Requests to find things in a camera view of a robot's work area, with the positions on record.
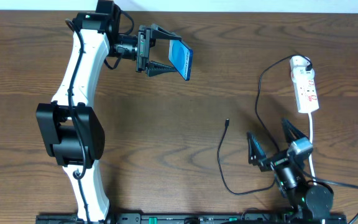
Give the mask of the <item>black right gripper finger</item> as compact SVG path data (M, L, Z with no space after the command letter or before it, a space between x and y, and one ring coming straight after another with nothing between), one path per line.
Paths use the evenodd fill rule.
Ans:
M261 165L264 164L266 159L266 154L262 147L260 146L256 137L251 133L247 132L247 142L249 147L249 164L252 165Z
M288 144L291 144L296 140L306 137L306 135L303 132L301 132L294 125L292 125L291 122L289 122L289 120L287 120L286 118L282 118L281 124L282 124L285 140Z

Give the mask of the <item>white power strip socket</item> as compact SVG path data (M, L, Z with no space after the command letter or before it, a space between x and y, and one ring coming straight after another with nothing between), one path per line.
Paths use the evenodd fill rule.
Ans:
M293 56L290 59L290 68L298 112L308 114L318 110L315 71L308 57Z

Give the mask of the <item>blue screen Galaxy smartphone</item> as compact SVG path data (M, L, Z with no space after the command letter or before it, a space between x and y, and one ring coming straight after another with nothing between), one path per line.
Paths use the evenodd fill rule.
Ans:
M168 59L185 81L191 77L193 50L183 40L170 40Z

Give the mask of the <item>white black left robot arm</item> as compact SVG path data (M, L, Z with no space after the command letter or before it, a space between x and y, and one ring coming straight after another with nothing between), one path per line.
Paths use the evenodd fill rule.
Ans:
M98 1L95 12L79 12L66 25L73 48L62 83L50 103L41 103L36 118L47 154L63 168L78 204L73 223L106 223L110 203L103 189L99 160L105 144L104 129L94 112L94 96L107 57L135 60L141 65L146 50L155 45L159 30L143 26L137 35L119 31L127 13L114 1Z

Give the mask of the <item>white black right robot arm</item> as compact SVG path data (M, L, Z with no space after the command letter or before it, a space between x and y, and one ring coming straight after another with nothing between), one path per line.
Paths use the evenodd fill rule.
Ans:
M313 152L309 138L287 119L282 128L288 149L267 157L255 135L247 133L249 163L261 172L273 171L279 190L286 197L296 214L306 220L322 220L330 217L333 206L333 189L322 182L306 180L305 163Z

